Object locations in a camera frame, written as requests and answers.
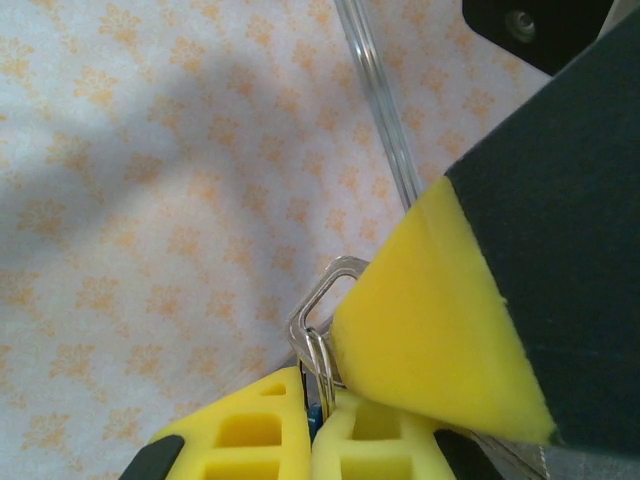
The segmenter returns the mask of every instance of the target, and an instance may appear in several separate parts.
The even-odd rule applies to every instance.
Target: blue object
[[[318,430],[322,427],[322,407],[317,403],[311,405],[307,410],[307,420],[309,422],[309,436],[311,443],[313,443]]]

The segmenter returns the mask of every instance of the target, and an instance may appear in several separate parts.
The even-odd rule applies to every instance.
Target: patterned cloth
[[[0,477],[115,479],[402,209],[329,0],[3,3]],[[369,6],[427,181],[545,80],[457,2]]]

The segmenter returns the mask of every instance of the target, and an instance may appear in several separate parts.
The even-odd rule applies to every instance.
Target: metal screw
[[[536,24],[531,15],[522,10],[512,10],[505,16],[507,30],[522,43],[531,43],[536,38]]]

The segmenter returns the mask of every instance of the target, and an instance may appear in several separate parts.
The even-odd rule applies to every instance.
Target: yellow foam
[[[505,301],[445,177],[338,307],[340,374],[360,395],[506,438],[554,423]]]
[[[337,393],[313,442],[311,480],[455,480],[433,436],[439,423]]]
[[[300,371],[283,368],[158,432],[185,445],[167,480],[303,480],[311,446]]]

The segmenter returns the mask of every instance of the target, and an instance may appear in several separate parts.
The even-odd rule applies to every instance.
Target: orange flower pattern
[[[426,183],[545,81],[460,0],[365,4]],[[402,208],[331,0],[30,0],[0,25],[3,473],[116,479],[276,368],[304,290]]]

